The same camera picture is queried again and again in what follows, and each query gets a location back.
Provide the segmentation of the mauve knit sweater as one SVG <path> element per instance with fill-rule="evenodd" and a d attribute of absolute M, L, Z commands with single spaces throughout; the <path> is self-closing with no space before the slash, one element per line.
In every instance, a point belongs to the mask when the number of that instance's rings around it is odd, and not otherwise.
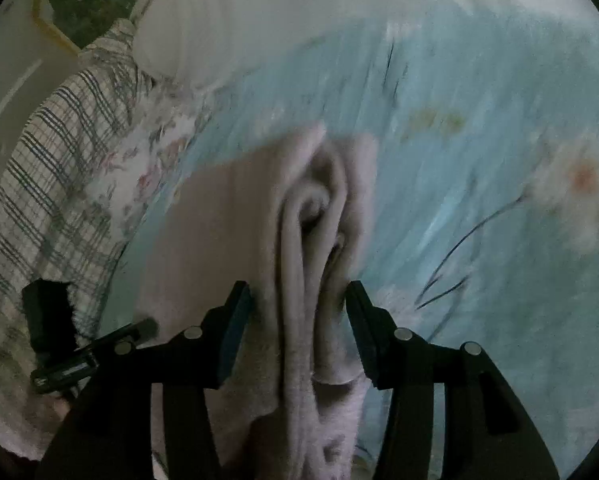
<path fill-rule="evenodd" d="M 368 380 L 343 314 L 373 222 L 377 143 L 298 130 L 196 170 L 168 208 L 138 312 L 167 341 L 245 281 L 236 365 L 206 393 L 222 477 L 346 479 Z"/>

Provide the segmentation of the plaid checked blanket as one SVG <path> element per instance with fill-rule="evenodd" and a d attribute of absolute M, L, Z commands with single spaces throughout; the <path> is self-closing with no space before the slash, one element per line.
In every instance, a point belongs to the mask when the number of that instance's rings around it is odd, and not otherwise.
<path fill-rule="evenodd" d="M 153 86 L 132 57 L 136 28 L 121 18 L 80 52 L 79 70 L 28 118 L 0 182 L 0 344 L 25 337 L 22 289 L 71 284 L 80 336 L 97 330 L 122 246 L 110 216 L 86 196 Z"/>

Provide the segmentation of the white floral cloth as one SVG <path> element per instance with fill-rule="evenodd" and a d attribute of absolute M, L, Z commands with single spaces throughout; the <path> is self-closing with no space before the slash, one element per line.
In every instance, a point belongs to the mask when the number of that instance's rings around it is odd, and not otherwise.
<path fill-rule="evenodd" d="M 86 186 L 88 202 L 109 218 L 112 240 L 132 237 L 200 123 L 208 119 L 211 104 L 208 93 L 171 84 L 159 84 L 139 100 L 127 133 Z"/>

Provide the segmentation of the teal floral bed sheet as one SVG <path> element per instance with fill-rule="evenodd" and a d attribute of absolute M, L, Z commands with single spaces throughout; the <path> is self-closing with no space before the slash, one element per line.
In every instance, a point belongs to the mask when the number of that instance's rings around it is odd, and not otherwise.
<path fill-rule="evenodd" d="M 484 344 L 561 474 L 599 438 L 599 32 L 441 16 L 407 36 L 355 24 L 217 90 L 114 274 L 101 326 L 127 322 L 179 183 L 301 122 L 379 144 L 370 295 L 437 344 Z"/>

